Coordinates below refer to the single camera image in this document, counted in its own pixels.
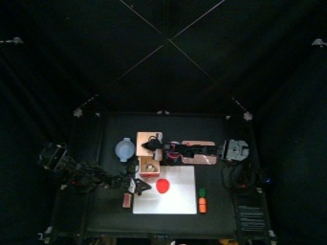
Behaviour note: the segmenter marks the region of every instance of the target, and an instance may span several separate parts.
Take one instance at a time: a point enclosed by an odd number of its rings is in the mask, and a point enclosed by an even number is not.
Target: black enclosure
[[[321,0],[1,1],[0,244],[44,244],[53,216],[64,235],[86,227],[89,199],[56,198],[37,166],[44,143],[93,158],[101,148],[80,142],[100,140],[104,115],[231,116],[237,132],[244,113],[279,244],[325,243],[325,10]]]

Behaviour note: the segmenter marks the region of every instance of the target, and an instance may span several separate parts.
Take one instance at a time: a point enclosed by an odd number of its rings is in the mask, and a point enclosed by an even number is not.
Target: black curtain
[[[327,240],[327,50],[316,47],[256,117],[261,164],[273,186],[268,206],[279,244]]]
[[[0,244],[37,244],[49,225],[54,189],[38,154],[72,128],[73,112],[38,69],[22,47],[0,45]]]

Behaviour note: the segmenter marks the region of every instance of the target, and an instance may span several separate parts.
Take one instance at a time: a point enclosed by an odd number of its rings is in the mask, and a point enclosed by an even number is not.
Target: small brown box
[[[138,176],[140,177],[158,177],[160,176],[160,162],[153,160],[150,156],[137,158],[138,161]]]

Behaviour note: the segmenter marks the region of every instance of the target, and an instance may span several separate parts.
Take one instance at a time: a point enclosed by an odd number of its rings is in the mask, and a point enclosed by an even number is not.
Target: red object
[[[156,183],[156,188],[160,194],[168,192],[169,182],[165,179],[158,179]]]

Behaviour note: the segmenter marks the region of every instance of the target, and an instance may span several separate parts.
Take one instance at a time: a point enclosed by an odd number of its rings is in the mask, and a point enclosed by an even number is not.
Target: white container
[[[126,163],[128,159],[134,154],[134,145],[130,142],[129,138],[124,138],[124,140],[117,144],[114,148],[114,152],[120,159],[120,162]]]

